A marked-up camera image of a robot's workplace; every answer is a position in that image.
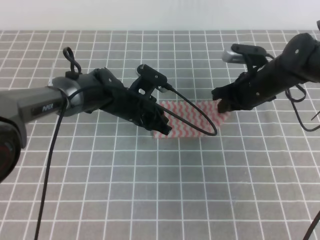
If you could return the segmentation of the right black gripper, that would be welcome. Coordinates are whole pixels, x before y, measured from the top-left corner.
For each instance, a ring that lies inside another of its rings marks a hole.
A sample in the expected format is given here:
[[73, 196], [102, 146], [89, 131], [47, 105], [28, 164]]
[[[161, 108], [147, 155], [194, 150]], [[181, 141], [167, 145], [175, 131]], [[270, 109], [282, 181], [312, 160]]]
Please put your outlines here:
[[268, 68], [245, 74], [235, 82], [211, 91], [212, 99], [219, 100], [217, 110], [227, 113], [250, 110], [274, 98], [293, 86], [293, 75], [283, 69]]

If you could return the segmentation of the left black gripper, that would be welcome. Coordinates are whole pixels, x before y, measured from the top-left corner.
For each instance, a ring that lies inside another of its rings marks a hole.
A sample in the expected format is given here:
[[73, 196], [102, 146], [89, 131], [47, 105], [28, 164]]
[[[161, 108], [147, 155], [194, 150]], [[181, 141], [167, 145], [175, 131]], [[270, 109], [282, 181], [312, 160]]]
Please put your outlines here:
[[124, 86], [104, 85], [101, 88], [104, 96], [108, 98], [108, 102], [100, 108], [102, 111], [165, 136], [171, 132], [169, 119], [157, 106], [157, 99], [152, 95], [147, 99]]

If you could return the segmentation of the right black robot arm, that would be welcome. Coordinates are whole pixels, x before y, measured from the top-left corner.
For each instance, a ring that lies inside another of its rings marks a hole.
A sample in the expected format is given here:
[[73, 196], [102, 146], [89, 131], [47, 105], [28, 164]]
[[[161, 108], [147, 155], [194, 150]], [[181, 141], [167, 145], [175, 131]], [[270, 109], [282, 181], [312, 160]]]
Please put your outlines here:
[[297, 34], [279, 56], [268, 57], [263, 47], [246, 44], [234, 43], [224, 52], [224, 62], [246, 65], [247, 71], [212, 90], [219, 113], [249, 111], [298, 84], [320, 81], [320, 43], [308, 33]]

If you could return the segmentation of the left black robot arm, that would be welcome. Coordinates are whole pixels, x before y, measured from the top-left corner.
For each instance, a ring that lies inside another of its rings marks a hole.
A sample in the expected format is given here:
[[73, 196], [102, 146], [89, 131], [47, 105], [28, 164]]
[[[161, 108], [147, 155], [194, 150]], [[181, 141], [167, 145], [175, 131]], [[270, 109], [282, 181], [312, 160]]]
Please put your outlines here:
[[70, 117], [102, 110], [148, 131], [168, 135], [172, 127], [151, 94], [134, 85], [127, 88], [108, 69], [97, 68], [77, 79], [56, 77], [51, 86], [4, 90], [0, 93], [0, 179], [14, 170], [27, 145], [26, 124], [56, 113]]

